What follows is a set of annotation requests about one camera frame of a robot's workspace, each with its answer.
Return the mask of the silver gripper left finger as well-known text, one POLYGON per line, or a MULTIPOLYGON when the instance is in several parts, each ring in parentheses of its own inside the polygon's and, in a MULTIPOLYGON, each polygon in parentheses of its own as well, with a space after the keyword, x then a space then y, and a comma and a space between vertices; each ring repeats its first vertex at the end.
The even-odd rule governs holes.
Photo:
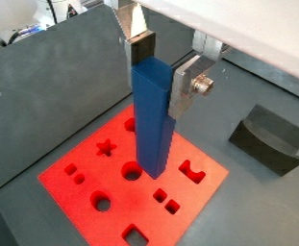
POLYGON ((116 21, 122 30, 122 40, 127 60, 127 77, 131 77, 131 68, 146 58, 154 55, 155 32, 148 29, 143 7, 131 3, 115 10, 116 21))

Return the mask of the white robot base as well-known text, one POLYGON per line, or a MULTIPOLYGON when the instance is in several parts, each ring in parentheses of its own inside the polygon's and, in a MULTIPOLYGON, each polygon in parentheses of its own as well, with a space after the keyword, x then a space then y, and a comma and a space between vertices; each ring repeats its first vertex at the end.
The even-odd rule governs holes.
POLYGON ((47 30, 57 23, 87 11, 82 0, 36 0, 36 11, 27 24, 0 32, 5 45, 47 30))

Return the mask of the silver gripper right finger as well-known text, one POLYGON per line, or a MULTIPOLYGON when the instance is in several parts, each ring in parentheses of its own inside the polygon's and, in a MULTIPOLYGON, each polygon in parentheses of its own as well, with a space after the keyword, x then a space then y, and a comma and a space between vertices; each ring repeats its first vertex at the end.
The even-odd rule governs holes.
POLYGON ((168 114, 178 119, 190 108, 195 94, 206 96, 214 88, 208 71, 216 64, 223 50, 223 43, 204 33, 195 31, 192 53, 176 66, 174 73, 168 114))

